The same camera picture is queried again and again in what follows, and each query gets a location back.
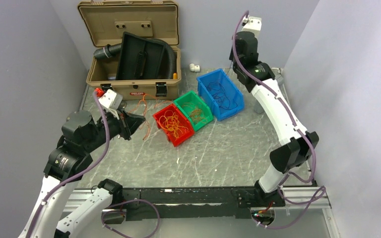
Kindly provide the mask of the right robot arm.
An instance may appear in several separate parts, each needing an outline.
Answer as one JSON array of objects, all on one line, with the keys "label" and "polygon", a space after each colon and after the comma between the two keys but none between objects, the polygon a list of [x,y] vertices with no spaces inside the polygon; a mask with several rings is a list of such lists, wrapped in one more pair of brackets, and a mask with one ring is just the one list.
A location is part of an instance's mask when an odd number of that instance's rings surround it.
[{"label": "right robot arm", "polygon": [[271,164],[255,183],[257,190],[253,193],[254,201],[265,206],[294,167],[311,158],[311,169],[315,170],[318,134],[309,132],[297,119],[283,97],[271,68],[258,60],[254,33],[240,31],[233,36],[230,61],[233,62],[237,79],[270,119],[281,145],[270,153]]}]

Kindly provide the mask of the blue plastic bin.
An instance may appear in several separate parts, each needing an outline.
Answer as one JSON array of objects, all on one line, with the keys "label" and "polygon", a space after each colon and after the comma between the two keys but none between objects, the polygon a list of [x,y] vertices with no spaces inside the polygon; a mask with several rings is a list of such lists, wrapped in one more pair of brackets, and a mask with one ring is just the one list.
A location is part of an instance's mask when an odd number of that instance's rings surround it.
[{"label": "blue plastic bin", "polygon": [[196,79],[198,95],[218,121],[233,117],[245,108],[243,94],[224,70],[216,69]]}]

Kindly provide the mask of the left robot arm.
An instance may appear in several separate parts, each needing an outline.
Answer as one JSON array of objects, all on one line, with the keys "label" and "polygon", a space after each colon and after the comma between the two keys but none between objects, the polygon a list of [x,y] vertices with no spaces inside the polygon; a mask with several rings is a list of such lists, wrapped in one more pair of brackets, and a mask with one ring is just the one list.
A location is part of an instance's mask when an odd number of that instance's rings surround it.
[{"label": "left robot arm", "polygon": [[61,219],[64,206],[83,175],[94,168],[91,152],[104,146],[98,159],[106,156],[110,140],[119,136],[130,140],[146,121],[145,117],[124,110],[102,111],[95,121],[89,111],[71,113],[62,126],[62,136],[57,142],[44,168],[39,197],[21,238],[71,238],[82,229],[92,212],[104,203],[117,208],[123,201],[122,186],[110,179],[99,184],[97,198],[77,208],[71,217]]}]

